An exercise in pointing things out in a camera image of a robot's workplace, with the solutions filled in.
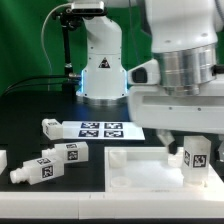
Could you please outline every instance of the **white plastic fixture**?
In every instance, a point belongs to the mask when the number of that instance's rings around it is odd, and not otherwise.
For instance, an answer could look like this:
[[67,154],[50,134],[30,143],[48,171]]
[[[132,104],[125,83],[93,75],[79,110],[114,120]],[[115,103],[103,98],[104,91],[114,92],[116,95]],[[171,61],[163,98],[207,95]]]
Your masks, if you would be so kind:
[[55,144],[53,149],[42,150],[42,157],[58,155],[64,163],[86,162],[89,160],[89,147],[86,142]]
[[28,181],[30,185],[64,175],[64,163],[58,156],[26,161],[21,169],[10,172],[13,184]]

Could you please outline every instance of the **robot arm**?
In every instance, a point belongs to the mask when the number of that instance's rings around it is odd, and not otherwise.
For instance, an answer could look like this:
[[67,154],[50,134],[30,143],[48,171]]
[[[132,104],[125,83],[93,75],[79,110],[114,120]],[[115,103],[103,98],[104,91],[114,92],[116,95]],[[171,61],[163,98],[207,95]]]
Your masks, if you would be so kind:
[[223,23],[215,1],[145,5],[153,60],[129,71],[131,119],[146,128],[224,133],[224,79],[214,73]]

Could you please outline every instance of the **white platform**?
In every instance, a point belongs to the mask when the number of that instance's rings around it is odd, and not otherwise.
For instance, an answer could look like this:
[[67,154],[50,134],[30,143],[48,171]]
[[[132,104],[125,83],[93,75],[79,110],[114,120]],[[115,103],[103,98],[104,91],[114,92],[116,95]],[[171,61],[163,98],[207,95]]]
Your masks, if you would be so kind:
[[64,121],[62,126],[64,139],[145,140],[142,128],[132,122]]
[[[187,188],[179,168],[168,167],[165,148],[125,148],[124,169],[110,168],[110,149],[105,149],[106,192],[1,192],[0,218],[224,218],[224,184],[211,167],[207,187]],[[131,185],[111,186],[118,176]]]

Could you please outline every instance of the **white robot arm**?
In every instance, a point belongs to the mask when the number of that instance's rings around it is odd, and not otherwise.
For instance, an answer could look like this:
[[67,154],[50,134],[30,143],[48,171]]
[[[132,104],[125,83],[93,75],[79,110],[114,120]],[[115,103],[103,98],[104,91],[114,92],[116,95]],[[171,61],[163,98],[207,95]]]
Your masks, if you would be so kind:
[[224,134],[223,22],[214,0],[145,0],[153,60],[129,71],[131,119],[155,129]]
[[136,1],[71,2],[73,13],[83,17],[87,30],[87,65],[82,71],[77,100],[103,106],[125,102],[128,90],[127,72],[121,65],[122,31],[118,24],[101,15],[106,7],[128,7],[136,5]]

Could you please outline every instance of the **white block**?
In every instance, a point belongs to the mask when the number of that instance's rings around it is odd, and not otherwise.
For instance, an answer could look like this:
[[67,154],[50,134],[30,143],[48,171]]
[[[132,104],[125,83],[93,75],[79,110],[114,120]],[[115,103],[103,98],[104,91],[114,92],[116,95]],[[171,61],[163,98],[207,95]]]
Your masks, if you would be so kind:
[[211,142],[203,136],[184,137],[184,182],[201,185],[208,179]]
[[31,185],[62,175],[64,175],[64,163],[56,155],[26,161],[21,169],[18,168],[10,173],[13,184],[28,181]]
[[6,166],[7,166],[6,151],[0,150],[0,174],[3,172]]
[[63,126],[55,119],[44,119],[42,121],[43,133],[50,139],[63,138]]
[[54,149],[42,150],[42,157],[58,155],[64,163],[89,161],[89,147],[86,142],[55,144]]

